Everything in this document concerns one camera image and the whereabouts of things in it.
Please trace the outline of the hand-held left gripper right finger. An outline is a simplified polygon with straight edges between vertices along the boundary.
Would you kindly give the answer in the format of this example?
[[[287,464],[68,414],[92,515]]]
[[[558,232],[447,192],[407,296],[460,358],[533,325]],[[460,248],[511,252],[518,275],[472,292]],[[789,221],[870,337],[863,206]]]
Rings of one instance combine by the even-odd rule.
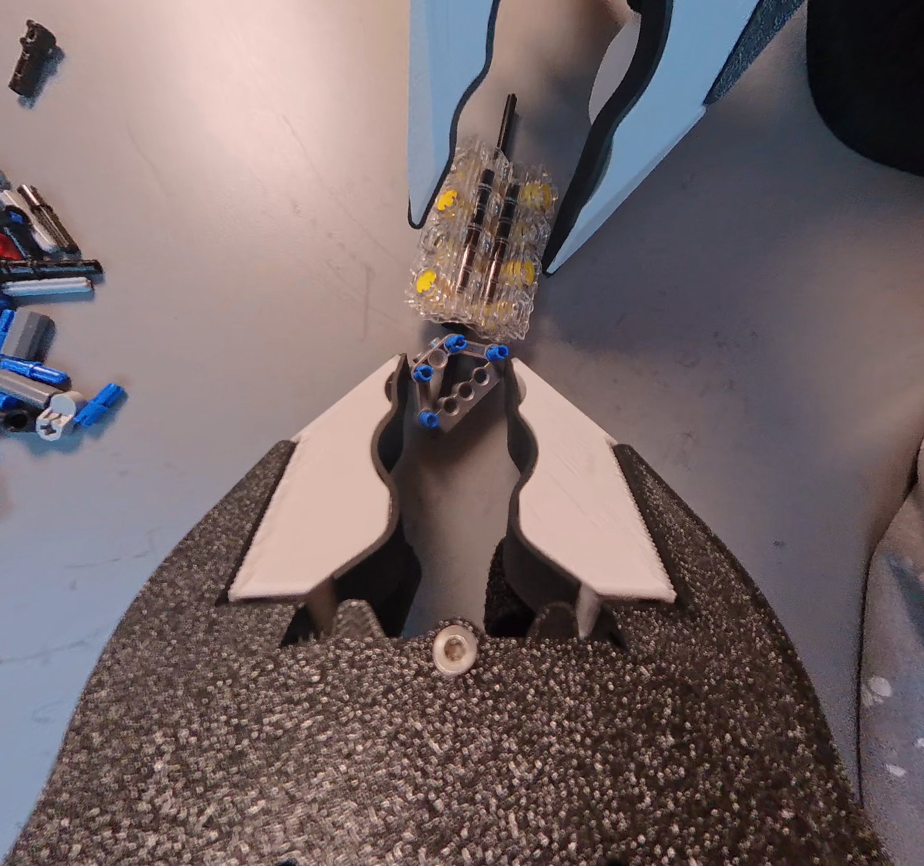
[[[629,448],[520,360],[507,364],[509,454],[519,471],[505,573],[536,613],[573,606],[580,637],[605,602],[673,604],[676,589],[622,463]]]

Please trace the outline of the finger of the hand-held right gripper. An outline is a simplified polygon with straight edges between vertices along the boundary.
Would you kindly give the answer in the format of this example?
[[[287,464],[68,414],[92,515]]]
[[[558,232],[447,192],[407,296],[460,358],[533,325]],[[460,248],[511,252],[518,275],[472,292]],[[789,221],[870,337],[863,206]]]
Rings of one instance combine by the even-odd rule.
[[[758,1],[629,0],[639,39],[591,125],[542,258],[545,273],[575,254],[698,122]]]
[[[491,64],[501,0],[410,0],[409,222],[421,228],[456,154],[458,122]]]

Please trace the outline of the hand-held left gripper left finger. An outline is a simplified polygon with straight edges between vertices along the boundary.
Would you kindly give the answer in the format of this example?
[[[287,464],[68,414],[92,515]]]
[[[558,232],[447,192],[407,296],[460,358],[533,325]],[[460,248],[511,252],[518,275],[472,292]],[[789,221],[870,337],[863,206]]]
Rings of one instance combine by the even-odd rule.
[[[229,586],[229,601],[298,602],[332,630],[344,572],[398,527],[391,477],[403,448],[408,359],[397,355],[311,421]]]

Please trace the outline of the grey beam frame with holes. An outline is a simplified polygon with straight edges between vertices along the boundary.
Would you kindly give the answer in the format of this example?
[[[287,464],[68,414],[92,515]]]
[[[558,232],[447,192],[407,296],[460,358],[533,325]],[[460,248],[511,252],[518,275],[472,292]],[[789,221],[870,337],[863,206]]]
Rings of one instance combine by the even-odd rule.
[[[462,354],[448,356],[443,343],[448,334],[434,339],[410,365],[410,373],[419,363],[433,367],[433,379],[427,383],[413,380],[415,420],[421,410],[433,410],[440,418],[440,425],[429,431],[448,433],[456,427],[478,403],[485,398],[502,378],[503,362],[488,362],[484,358],[485,348],[491,345],[468,339],[468,349]]]

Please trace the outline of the clear block with yellow pistons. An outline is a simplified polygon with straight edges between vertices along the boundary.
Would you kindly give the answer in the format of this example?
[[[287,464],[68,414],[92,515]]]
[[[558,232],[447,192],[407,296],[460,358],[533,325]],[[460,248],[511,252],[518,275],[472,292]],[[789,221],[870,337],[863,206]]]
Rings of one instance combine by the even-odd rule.
[[[467,139],[424,225],[409,305],[491,342],[523,339],[557,198],[544,167],[514,165]]]

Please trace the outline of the black office chair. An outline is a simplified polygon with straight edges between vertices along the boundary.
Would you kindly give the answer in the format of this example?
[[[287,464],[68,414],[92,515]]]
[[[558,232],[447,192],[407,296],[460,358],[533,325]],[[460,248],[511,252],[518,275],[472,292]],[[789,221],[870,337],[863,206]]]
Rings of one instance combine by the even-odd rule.
[[[827,128],[857,154],[923,175],[923,0],[808,0],[807,72]]]

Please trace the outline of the pile of mixed building parts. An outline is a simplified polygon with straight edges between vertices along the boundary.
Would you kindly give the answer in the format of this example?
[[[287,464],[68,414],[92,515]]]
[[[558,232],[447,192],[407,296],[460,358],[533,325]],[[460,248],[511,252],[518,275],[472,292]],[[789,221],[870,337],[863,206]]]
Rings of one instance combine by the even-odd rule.
[[[105,272],[29,184],[2,179],[1,244],[2,433],[34,433],[56,443],[102,424],[128,395],[115,383],[83,394],[67,372],[47,362],[56,326],[38,305],[89,300]]]

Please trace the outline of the black pin connector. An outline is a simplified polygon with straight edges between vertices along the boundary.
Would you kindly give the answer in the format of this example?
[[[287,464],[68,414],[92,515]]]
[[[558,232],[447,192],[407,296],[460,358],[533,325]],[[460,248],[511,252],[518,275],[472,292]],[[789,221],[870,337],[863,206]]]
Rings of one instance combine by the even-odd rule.
[[[18,97],[31,99],[40,90],[46,66],[57,53],[58,42],[49,28],[29,18],[18,43],[20,54],[8,88]]]

